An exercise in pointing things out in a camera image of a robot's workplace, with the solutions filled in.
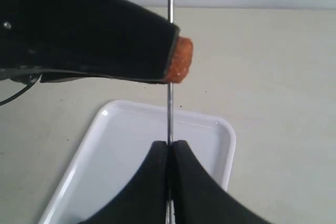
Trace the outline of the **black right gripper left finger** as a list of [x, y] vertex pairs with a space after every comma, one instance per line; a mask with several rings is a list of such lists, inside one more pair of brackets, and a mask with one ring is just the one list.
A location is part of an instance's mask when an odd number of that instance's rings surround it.
[[167, 157], [167, 144], [153, 142], [125, 187], [82, 223], [165, 223]]

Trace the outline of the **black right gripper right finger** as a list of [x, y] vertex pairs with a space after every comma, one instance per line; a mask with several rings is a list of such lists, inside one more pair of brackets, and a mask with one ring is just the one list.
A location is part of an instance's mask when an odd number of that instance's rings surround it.
[[172, 144], [172, 198], [176, 223], [268, 223], [212, 179], [187, 141]]

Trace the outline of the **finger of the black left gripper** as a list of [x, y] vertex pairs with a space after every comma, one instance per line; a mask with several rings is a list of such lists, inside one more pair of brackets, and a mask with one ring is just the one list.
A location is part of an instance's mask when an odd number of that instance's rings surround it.
[[1, 0], [1, 79], [44, 69], [168, 71], [179, 31], [128, 0]]
[[167, 70], [141, 69], [139, 71], [113, 71], [111, 69], [91, 69], [88, 71], [74, 71], [44, 69], [39, 70], [39, 73], [42, 74], [42, 83], [60, 83], [84, 78], [104, 78], [153, 84], [165, 84], [166, 81], [164, 81], [164, 79], [166, 77]]

